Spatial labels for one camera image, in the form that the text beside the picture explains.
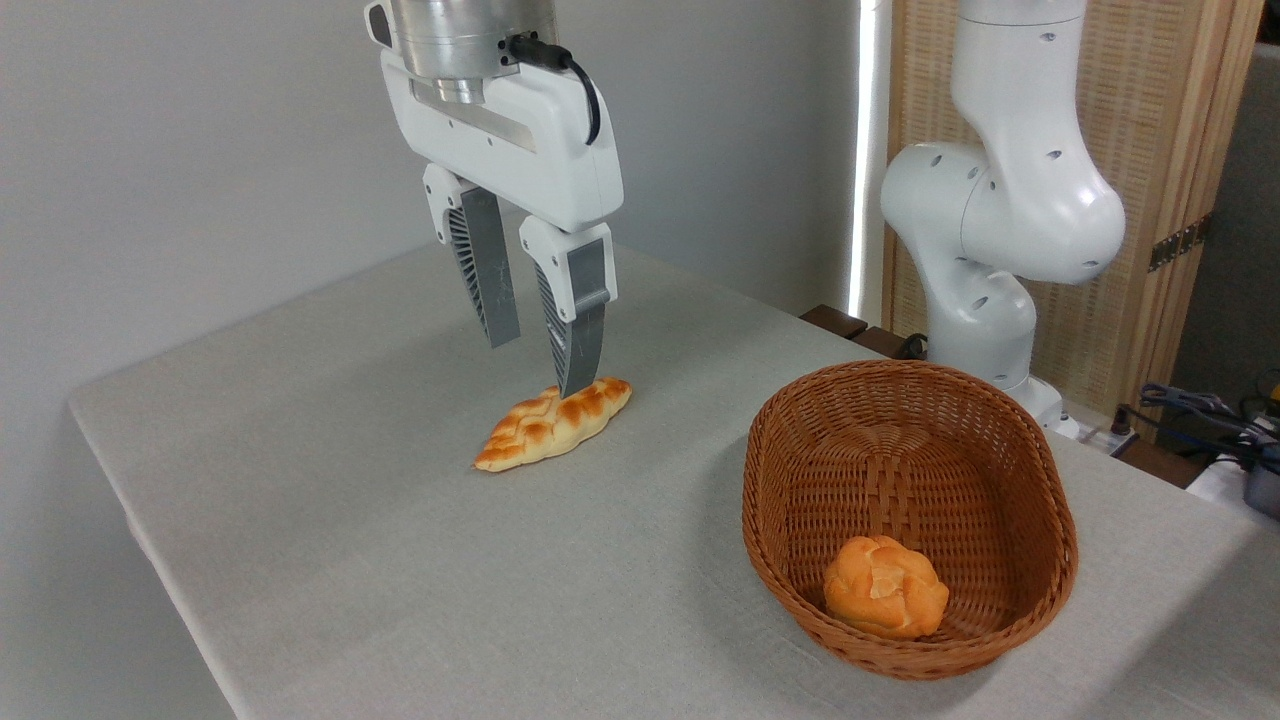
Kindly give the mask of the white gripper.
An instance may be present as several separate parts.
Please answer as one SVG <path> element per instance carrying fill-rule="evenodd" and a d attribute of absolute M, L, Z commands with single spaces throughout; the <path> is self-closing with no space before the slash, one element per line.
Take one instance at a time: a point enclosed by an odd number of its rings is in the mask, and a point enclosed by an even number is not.
<path fill-rule="evenodd" d="M 381 72 L 401 133 L 431 161 L 422 184 L 436 236 L 488 342 L 520 337 L 499 196 L 535 215 L 520 240 L 535 263 L 559 396 L 585 389 L 596 379 L 605 305 L 618 297 L 611 228 L 595 225 L 625 200 L 607 104 L 588 145 L 586 96 L 571 73 L 525 67 L 489 79 L 485 101 L 466 105 L 416 97 L 392 50 L 381 51 Z"/>

